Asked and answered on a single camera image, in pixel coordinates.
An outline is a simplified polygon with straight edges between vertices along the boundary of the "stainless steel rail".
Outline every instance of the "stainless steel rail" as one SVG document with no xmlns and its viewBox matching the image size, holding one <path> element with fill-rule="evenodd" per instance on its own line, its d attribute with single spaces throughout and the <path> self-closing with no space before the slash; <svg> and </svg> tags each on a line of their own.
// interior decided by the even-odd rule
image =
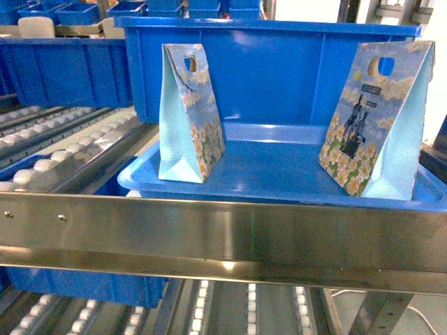
<svg viewBox="0 0 447 335">
<path fill-rule="evenodd" d="M 443 213 L 15 193 L 0 213 L 3 265 L 447 293 Z"/>
</svg>

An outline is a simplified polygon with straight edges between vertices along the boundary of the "blue crate stack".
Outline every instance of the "blue crate stack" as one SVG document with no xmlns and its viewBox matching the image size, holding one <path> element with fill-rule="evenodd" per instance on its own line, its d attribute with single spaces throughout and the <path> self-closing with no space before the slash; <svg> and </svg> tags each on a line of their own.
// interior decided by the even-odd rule
<svg viewBox="0 0 447 335">
<path fill-rule="evenodd" d="M 189 17 L 191 19 L 217 19 L 219 2 L 217 0 L 189 0 Z"/>
<path fill-rule="evenodd" d="M 259 0 L 230 0 L 230 16 L 236 20 L 258 20 L 261 3 Z"/>
<path fill-rule="evenodd" d="M 181 17 L 183 3 L 179 0 L 147 0 L 147 16 Z"/>
</svg>

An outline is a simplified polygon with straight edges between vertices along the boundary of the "blue bin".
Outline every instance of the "blue bin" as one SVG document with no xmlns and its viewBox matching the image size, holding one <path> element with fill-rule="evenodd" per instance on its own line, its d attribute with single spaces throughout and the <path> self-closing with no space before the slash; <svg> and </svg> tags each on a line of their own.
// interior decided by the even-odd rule
<svg viewBox="0 0 447 335">
<path fill-rule="evenodd" d="M 89 26 L 100 20 L 98 5 L 90 3 L 70 3 L 56 10 L 56 15 L 66 26 Z"/>
<path fill-rule="evenodd" d="M 159 121 L 164 43 L 202 43 L 224 121 L 328 125 L 358 43 L 404 40 L 420 27 L 264 20 L 118 17 L 135 109 Z"/>
<path fill-rule="evenodd" d="M 156 308 L 166 279 L 87 271 L 8 267 L 16 290 Z"/>
<path fill-rule="evenodd" d="M 219 9 L 190 9 L 189 17 L 191 19 L 217 19 L 219 18 Z"/>
<path fill-rule="evenodd" d="M 147 16 L 150 17 L 182 17 L 183 7 L 177 7 L 174 10 L 158 10 L 149 8 Z"/>
<path fill-rule="evenodd" d="M 189 9 L 201 10 L 209 9 L 214 10 L 219 7 L 217 0 L 189 0 Z"/>
<path fill-rule="evenodd" d="M 147 7 L 150 10 L 175 10 L 183 1 L 179 0 L 147 0 Z"/>
<path fill-rule="evenodd" d="M 0 11 L 8 11 L 23 7 L 28 1 L 25 0 L 0 0 Z"/>
<path fill-rule="evenodd" d="M 236 20 L 259 20 L 261 10 L 259 8 L 230 9 L 230 16 Z"/>
<path fill-rule="evenodd" d="M 23 6 L 18 6 L 12 9 L 0 10 L 0 25 L 10 26 L 17 24 L 20 19 L 18 11 L 22 7 Z"/>
<path fill-rule="evenodd" d="M 53 20 L 54 24 L 59 24 L 59 18 L 57 17 L 55 11 L 65 6 L 66 4 L 64 3 L 35 3 L 31 6 L 19 10 L 19 15 L 20 17 L 49 17 L 51 20 Z"/>
<path fill-rule="evenodd" d="M 260 8 L 259 0 L 229 0 L 231 9 Z"/>
<path fill-rule="evenodd" d="M 107 11 L 110 17 L 146 16 L 146 2 L 122 1 Z"/>
<path fill-rule="evenodd" d="M 124 40 L 0 38 L 2 57 L 23 106 L 132 104 Z"/>
</svg>

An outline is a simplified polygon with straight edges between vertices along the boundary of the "cable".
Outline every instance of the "cable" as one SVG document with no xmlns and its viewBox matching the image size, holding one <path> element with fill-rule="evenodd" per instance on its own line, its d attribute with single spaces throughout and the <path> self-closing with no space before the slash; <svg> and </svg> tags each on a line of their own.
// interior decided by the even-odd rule
<svg viewBox="0 0 447 335">
<path fill-rule="evenodd" d="M 407 308 L 413 312 L 415 312 L 416 314 L 418 314 L 420 316 L 420 318 L 422 320 L 424 320 L 425 324 L 427 325 L 427 327 L 430 328 L 430 330 L 432 331 L 433 335 L 438 335 L 438 333 L 436 332 L 436 330 L 434 330 L 433 326 L 430 324 L 430 322 L 428 322 L 427 318 L 416 308 L 412 307 L 412 306 L 407 306 Z"/>
<path fill-rule="evenodd" d="M 347 293 L 347 292 L 351 292 L 351 293 L 365 293 L 365 291 L 340 290 L 340 291 L 338 291 L 338 292 L 336 292 L 336 293 L 333 293 L 333 294 L 332 294 L 332 298 L 333 298 L 333 297 L 336 297 L 337 295 L 341 295 L 341 294 L 343 294 L 343 293 Z M 426 318 L 426 317 L 425 317 L 425 316 L 424 316 L 424 315 L 423 315 L 417 308 L 414 308 L 414 307 L 412 307 L 412 306 L 407 306 L 407 308 L 408 308 L 410 311 L 413 311 L 413 312 L 415 312 L 416 314 L 419 315 L 419 317 L 424 321 L 424 323 L 427 325 L 427 327 L 430 329 L 430 331 L 433 333 L 433 335 L 438 335 L 437 331 L 434 330 L 432 324 L 427 320 L 427 318 Z"/>
<path fill-rule="evenodd" d="M 333 298 L 333 297 L 336 297 L 337 295 L 340 295 L 340 294 L 342 294 L 342 293 L 347 293 L 347 292 L 351 292 L 351 293 L 365 293 L 365 291 L 341 290 L 341 291 L 338 291 L 338 292 L 336 292 L 336 293 L 333 293 L 333 294 L 332 294 L 332 298 Z"/>
</svg>

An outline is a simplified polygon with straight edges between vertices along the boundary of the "light blue gift bag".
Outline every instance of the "light blue gift bag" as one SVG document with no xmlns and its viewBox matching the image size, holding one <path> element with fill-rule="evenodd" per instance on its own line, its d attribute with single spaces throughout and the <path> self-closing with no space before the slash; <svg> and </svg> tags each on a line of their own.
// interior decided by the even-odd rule
<svg viewBox="0 0 447 335">
<path fill-rule="evenodd" d="M 362 43 L 318 157 L 349 195 L 410 200 L 434 43 Z"/>
<path fill-rule="evenodd" d="M 203 183 L 224 152 L 203 46 L 163 45 L 159 179 Z"/>
</svg>

